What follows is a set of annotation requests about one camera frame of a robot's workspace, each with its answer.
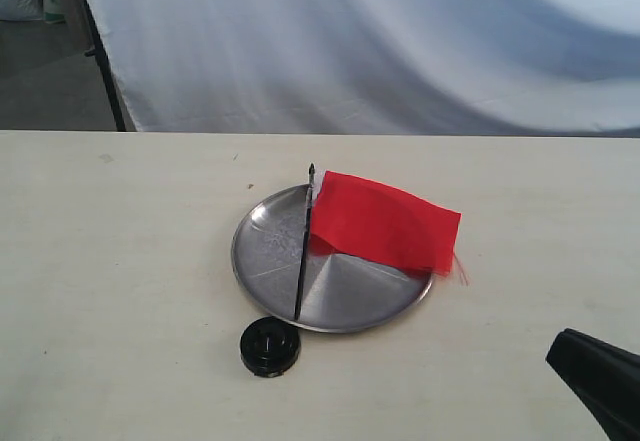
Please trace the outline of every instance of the black object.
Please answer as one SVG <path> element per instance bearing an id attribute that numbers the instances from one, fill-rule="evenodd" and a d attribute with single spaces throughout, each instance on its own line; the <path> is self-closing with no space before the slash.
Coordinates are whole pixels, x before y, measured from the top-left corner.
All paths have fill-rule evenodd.
<path id="1" fill-rule="evenodd" d="M 304 235 L 302 237 L 302 257 L 300 258 L 300 271 L 298 272 L 298 288 L 296 289 L 296 305 L 293 311 L 293 319 L 297 321 L 300 318 L 300 309 L 302 308 L 302 293 L 304 291 L 304 275 L 307 272 L 307 248 L 309 246 L 309 232 L 311 231 L 311 205 L 313 200 L 313 177 L 316 174 L 316 168 L 311 163 L 309 166 L 309 187 L 307 188 L 307 212 L 304 223 Z"/>
<path id="2" fill-rule="evenodd" d="M 300 354 L 298 329 L 272 316 L 254 321 L 242 333 L 240 354 L 244 365 L 256 376 L 280 376 Z"/>
<path id="3" fill-rule="evenodd" d="M 547 362 L 612 441 L 640 440 L 640 356 L 565 329 Z"/>

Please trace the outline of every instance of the black stick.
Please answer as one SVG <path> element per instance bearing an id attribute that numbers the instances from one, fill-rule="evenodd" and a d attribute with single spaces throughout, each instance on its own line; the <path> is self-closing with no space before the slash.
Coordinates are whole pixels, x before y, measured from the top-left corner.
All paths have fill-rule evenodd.
<path id="1" fill-rule="evenodd" d="M 293 320 L 300 318 L 300 309 L 302 308 L 302 293 L 304 291 L 304 275 L 307 271 L 307 248 L 309 246 L 309 232 L 311 231 L 311 201 L 313 199 L 313 176 L 316 168 L 311 163 L 309 166 L 309 187 L 307 188 L 307 215 L 304 224 L 304 236 L 302 238 L 302 258 L 300 259 L 300 271 L 298 272 L 298 289 L 296 291 L 296 308 L 293 314 Z"/>

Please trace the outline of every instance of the metal plate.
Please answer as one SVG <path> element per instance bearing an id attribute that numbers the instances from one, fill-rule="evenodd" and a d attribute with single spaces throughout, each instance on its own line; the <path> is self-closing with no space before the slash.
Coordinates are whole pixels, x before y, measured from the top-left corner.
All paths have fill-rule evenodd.
<path id="1" fill-rule="evenodd" d="M 346 254 L 309 251 L 302 309 L 294 323 L 306 189 L 294 186 L 262 201 L 233 238 L 233 270 L 258 305 L 302 328 L 347 333 L 385 323 L 424 297 L 429 278 Z"/>

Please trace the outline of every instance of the red flag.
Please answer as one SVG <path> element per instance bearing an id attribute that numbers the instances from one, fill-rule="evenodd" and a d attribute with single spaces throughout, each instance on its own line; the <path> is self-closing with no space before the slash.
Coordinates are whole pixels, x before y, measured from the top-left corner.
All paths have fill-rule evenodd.
<path id="1" fill-rule="evenodd" d="M 311 234 L 337 251 L 406 271 L 451 271 L 460 213 L 331 171 L 319 189 Z"/>

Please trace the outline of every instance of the black bottle cap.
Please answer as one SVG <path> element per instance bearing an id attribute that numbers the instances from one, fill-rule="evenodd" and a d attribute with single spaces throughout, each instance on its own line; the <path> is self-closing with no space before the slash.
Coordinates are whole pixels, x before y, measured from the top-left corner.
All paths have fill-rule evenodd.
<path id="1" fill-rule="evenodd" d="M 254 321 L 242 333 L 240 354 L 244 365 L 256 376 L 280 376 L 300 354 L 298 329 L 272 316 Z"/>

